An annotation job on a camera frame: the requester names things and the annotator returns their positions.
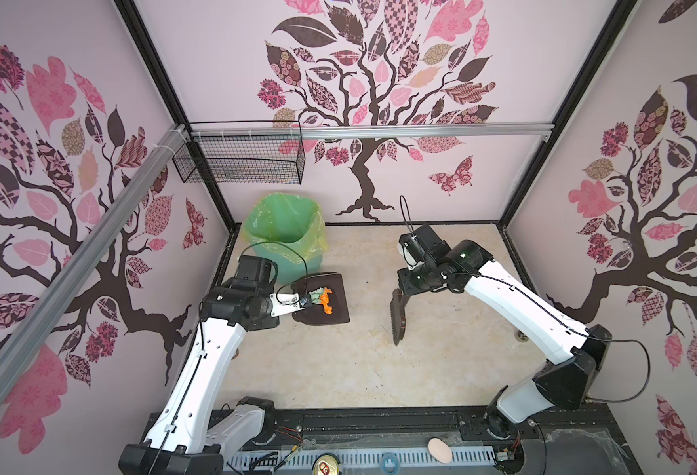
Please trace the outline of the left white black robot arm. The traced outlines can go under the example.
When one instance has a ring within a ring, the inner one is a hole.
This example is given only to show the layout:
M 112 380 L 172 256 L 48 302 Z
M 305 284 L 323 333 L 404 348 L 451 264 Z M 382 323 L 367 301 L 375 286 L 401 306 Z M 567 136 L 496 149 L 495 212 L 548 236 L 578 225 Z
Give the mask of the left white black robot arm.
M 189 356 L 168 402 L 140 443 L 119 459 L 124 474 L 220 474 L 253 439 L 273 434 L 273 401 L 245 397 L 223 420 L 211 417 L 227 370 L 247 332 L 279 323 L 271 296 L 277 265 L 242 256 L 236 274 L 200 304 Z

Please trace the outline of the dark brown dustpan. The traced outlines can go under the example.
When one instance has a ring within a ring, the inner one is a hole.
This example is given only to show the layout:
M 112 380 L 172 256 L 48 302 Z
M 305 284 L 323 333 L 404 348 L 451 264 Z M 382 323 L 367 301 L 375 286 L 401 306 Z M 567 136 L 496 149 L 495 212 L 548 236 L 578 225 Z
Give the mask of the dark brown dustpan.
M 350 322 L 343 275 L 338 272 L 320 272 L 300 278 L 291 285 L 299 295 L 302 307 L 292 314 L 295 322 L 324 327 Z

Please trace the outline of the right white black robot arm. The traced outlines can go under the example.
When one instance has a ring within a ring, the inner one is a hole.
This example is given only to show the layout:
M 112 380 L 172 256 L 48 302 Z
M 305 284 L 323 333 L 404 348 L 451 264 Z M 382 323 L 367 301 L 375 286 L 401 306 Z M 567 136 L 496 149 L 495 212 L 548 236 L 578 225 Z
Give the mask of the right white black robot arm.
M 449 291 L 467 293 L 490 306 L 546 356 L 536 373 L 500 390 L 487 406 L 483 419 L 493 437 L 504 439 L 546 409 L 574 411 L 581 406 L 612 342 L 604 327 L 587 328 L 552 308 L 469 239 L 450 247 L 423 225 L 401 235 L 398 249 L 405 265 L 397 272 L 390 302 L 396 344 L 404 338 L 409 300 Z

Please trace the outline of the dark brown hand brush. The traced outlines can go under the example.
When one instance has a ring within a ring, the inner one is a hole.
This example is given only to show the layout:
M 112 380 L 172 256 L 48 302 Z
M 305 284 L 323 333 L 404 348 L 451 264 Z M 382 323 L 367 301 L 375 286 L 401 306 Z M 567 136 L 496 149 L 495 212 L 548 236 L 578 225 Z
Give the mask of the dark brown hand brush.
M 410 297 L 401 289 L 392 292 L 390 301 L 391 332 L 394 346 L 402 342 L 406 333 L 406 306 Z

